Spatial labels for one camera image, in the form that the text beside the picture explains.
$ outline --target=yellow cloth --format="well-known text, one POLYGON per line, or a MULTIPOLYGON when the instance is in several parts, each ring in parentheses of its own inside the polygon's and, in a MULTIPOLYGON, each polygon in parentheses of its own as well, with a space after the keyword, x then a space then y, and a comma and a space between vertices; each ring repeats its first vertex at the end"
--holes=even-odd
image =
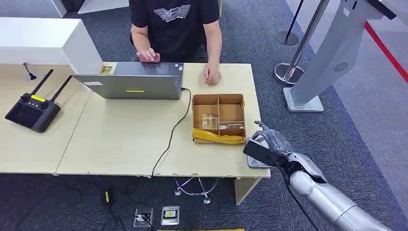
POLYGON ((213 141, 218 143, 227 143, 227 144, 240 144, 245 142, 245 137, 241 136, 218 136, 212 132, 194 129, 192 131, 194 138, 213 141))

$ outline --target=black antenna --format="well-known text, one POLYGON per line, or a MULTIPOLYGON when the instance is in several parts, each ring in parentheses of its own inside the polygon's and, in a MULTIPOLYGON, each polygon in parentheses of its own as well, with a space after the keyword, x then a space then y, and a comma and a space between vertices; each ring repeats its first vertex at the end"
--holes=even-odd
POLYGON ((54 94, 54 96, 52 97, 52 99, 50 100, 51 102, 54 102, 55 99, 60 95, 61 91, 63 91, 63 89, 65 88, 65 86, 67 85, 67 83, 69 82, 69 80, 71 79, 72 76, 69 76, 65 82, 62 84, 62 86, 58 89, 58 91, 54 94))
POLYGON ((27 63, 23 63, 23 66, 24 66, 25 69, 27 70, 28 76, 30 76, 30 80, 34 80, 34 79, 37 78, 37 76, 35 76, 33 73, 31 73, 31 72, 28 70, 27 63))
POLYGON ((52 74, 54 70, 50 70, 44 78, 42 78, 41 82, 36 86, 36 88, 34 88, 33 92, 31 93, 32 95, 35 95, 37 93, 37 91, 39 90, 39 88, 44 84, 44 82, 48 79, 48 77, 50 77, 50 75, 52 74))

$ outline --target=laptop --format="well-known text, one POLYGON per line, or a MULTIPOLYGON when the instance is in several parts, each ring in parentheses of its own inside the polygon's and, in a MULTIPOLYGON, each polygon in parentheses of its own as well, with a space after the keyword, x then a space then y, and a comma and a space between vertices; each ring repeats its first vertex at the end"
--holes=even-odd
POLYGON ((118 62, 111 75, 72 75, 105 99, 179 100, 183 63, 118 62))

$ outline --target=man's arm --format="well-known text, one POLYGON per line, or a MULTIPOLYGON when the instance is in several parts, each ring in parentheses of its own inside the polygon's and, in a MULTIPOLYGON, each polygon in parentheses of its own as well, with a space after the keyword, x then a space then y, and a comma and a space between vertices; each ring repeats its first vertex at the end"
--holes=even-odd
POLYGON ((208 63, 204 67, 204 81, 214 85, 221 79, 219 71, 219 57, 221 55, 222 35, 218 20, 204 24, 205 36, 207 37, 208 63))
POLYGON ((222 35, 218 20, 210 24, 204 24, 204 31, 205 36, 207 37, 208 63, 219 65, 222 35))
POLYGON ((155 53, 150 47, 149 39, 147 38, 147 26, 140 28, 132 24, 132 39, 136 47, 137 56, 141 62, 158 62, 160 55, 155 53))

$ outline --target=red rope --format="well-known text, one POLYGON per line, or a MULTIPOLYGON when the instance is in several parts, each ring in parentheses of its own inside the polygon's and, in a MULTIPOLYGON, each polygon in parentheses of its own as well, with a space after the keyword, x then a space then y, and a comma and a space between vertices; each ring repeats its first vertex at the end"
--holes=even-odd
POLYGON ((391 54, 391 52, 387 49, 387 47, 384 45, 384 43, 381 41, 380 37, 375 33, 375 31, 372 29, 371 25, 366 22, 365 28, 367 32, 371 35, 372 39, 375 41, 375 43, 378 45, 378 47, 381 49, 381 51, 385 54, 385 56, 390 60, 391 64, 395 67, 395 69, 400 73, 402 78, 405 79, 405 81, 408 83, 408 73, 404 68, 399 64, 399 62, 396 60, 396 58, 391 54))

